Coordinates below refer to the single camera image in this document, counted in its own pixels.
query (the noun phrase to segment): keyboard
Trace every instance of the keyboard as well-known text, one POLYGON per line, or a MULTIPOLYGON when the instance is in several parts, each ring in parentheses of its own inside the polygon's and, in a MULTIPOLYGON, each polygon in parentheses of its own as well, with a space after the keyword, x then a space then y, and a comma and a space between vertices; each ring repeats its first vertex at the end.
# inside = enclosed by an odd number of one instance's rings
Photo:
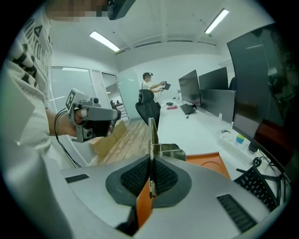
POLYGON ((255 166, 235 179, 234 182, 260 199, 270 211, 278 206, 271 188, 255 166))
POLYGON ((185 114, 192 114, 195 112, 195 109, 189 104, 183 104, 180 107, 185 114))

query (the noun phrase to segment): black office chair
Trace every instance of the black office chair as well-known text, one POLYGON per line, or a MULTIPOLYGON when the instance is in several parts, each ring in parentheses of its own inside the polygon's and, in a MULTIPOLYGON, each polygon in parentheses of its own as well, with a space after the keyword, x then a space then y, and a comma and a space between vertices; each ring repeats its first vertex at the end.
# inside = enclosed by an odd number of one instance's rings
POLYGON ((154 93, 150 90, 139 90, 139 93, 139 102, 135 104, 137 112, 147 125, 149 125, 149 118, 154 118, 158 129, 160 109, 154 101, 154 93))

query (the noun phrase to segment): computer monitor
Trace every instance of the computer monitor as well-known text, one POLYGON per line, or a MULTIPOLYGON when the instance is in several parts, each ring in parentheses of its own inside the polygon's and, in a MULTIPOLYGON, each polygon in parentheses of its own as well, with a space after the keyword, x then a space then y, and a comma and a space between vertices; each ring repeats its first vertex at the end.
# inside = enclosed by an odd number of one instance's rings
POLYGON ((201 90, 228 90, 228 72, 226 67, 204 74, 199 79, 201 90))
POLYGON ((200 106, 200 90, 196 70, 183 76, 179 80, 182 99, 200 106))
POLYGON ((237 80, 233 129, 297 179, 299 69, 271 24, 228 43, 237 80))

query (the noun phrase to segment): fluorescent light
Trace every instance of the fluorescent light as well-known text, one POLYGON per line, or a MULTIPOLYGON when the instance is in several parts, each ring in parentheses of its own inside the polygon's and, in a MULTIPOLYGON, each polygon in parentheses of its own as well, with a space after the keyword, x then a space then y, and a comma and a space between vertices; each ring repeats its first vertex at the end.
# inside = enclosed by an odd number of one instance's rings
POLYGON ((69 70, 69 71, 89 71, 88 69, 72 68, 72 67, 63 67, 62 70, 69 70))
POLYGON ((218 16, 212 21, 210 26, 205 30, 205 33, 210 34, 211 31, 225 18, 225 16, 229 14, 228 10, 221 10, 221 12, 218 14, 218 16))
POLYGON ((261 47, 262 45, 256 45, 256 46, 253 46, 253 47, 247 47, 246 49, 251 49, 251 48, 254 48, 254 47, 261 47))
POLYGON ((120 50, 112 42, 110 42, 105 37, 103 37, 102 35, 100 35, 99 33, 95 32, 95 31, 92 32, 89 36, 92 37, 93 39, 99 41, 100 43, 104 44, 105 46, 108 46, 110 49, 112 49, 115 52, 120 50))
POLYGON ((65 96, 62 96, 62 97, 58 97, 58 98, 54 98, 54 99, 49 99, 49 101, 53 101, 55 99, 61 99, 61 98, 64 98, 65 96))

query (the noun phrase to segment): office room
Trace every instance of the office room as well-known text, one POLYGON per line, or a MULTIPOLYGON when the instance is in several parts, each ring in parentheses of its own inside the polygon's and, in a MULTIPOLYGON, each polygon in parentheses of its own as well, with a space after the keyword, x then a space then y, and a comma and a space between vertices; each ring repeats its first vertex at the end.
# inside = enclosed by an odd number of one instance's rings
POLYGON ((1 95, 15 96, 1 106, 4 182, 34 227, 48 238, 273 233, 298 179, 299 71, 258 2, 36 8, 1 69, 1 95), (30 172, 40 184, 24 187, 30 172), (36 212, 39 198, 50 200, 36 212))

